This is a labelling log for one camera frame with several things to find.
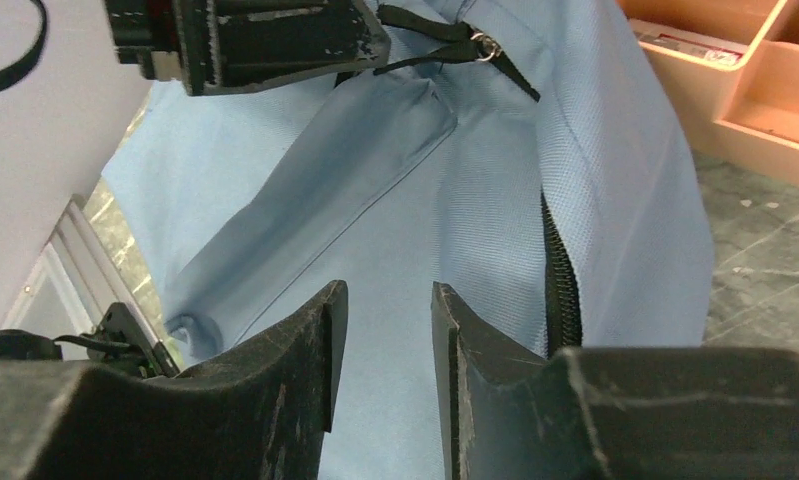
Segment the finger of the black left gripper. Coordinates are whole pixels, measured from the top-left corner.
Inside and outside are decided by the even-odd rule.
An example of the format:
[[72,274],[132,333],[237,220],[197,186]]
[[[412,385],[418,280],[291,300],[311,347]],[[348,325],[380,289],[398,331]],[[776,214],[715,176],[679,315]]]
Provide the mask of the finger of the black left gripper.
[[390,38],[362,1],[107,1],[120,63],[190,96],[261,92],[386,64]]

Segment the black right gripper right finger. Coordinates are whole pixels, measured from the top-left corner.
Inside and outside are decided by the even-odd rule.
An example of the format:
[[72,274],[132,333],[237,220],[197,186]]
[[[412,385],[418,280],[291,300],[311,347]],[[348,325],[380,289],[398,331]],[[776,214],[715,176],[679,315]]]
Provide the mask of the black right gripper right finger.
[[432,290],[449,479],[799,479],[799,353],[573,348],[543,359]]

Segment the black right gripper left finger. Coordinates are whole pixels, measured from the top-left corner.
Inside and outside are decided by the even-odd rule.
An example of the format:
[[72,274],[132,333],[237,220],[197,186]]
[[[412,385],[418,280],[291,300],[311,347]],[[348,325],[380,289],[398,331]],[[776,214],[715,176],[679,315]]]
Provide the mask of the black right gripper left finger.
[[331,430],[345,282],[236,347],[143,379],[0,333],[0,479],[314,479]]

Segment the blue student backpack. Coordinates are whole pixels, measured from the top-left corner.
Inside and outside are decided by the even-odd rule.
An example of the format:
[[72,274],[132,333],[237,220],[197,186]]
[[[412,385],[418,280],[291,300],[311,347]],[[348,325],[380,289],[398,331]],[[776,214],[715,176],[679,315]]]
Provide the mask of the blue student backpack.
[[434,282],[546,353],[542,214],[588,346],[697,346],[713,243],[677,116],[614,1],[406,1],[489,34],[487,62],[190,97],[158,83],[104,170],[186,363],[334,279],[348,333],[323,479],[444,475]]

